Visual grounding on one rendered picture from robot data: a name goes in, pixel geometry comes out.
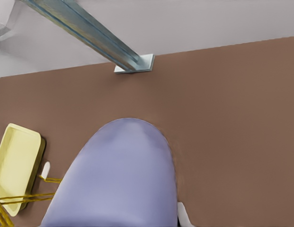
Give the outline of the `silver frame post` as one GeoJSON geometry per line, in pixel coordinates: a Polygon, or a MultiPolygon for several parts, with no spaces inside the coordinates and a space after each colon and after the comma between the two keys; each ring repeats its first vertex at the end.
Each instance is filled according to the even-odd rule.
{"type": "Polygon", "coordinates": [[[75,0],[20,0],[125,71],[142,69],[141,57],[75,0]]]}

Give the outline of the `pale right gripper finger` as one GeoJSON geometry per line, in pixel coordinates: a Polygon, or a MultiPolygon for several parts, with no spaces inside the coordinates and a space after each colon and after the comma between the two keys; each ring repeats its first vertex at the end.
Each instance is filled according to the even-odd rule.
{"type": "Polygon", "coordinates": [[[190,222],[186,208],[182,202],[177,203],[178,206],[178,220],[181,227],[193,227],[190,222]]]}

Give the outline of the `large lavender rounded object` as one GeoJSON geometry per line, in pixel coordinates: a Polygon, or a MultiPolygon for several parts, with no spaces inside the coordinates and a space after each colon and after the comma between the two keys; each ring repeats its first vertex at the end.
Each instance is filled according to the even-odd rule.
{"type": "Polygon", "coordinates": [[[74,159],[40,227],[176,227],[177,184],[166,138],[134,118],[99,129],[74,159]]]}

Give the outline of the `pale yellow rectangular tray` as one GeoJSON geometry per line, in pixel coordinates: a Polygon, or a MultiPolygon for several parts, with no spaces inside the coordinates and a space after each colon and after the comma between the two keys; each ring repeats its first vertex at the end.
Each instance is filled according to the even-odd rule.
{"type": "Polygon", "coordinates": [[[0,198],[31,194],[45,144],[38,132],[8,124],[0,143],[0,198]]]}

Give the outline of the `small white rounded piece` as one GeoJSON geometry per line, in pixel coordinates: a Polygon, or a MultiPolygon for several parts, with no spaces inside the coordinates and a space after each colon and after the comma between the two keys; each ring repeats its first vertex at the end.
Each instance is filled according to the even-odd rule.
{"type": "Polygon", "coordinates": [[[51,168],[51,164],[49,161],[43,162],[42,168],[41,168],[41,174],[40,174],[43,179],[46,179],[48,177],[50,168],[51,168]]]}

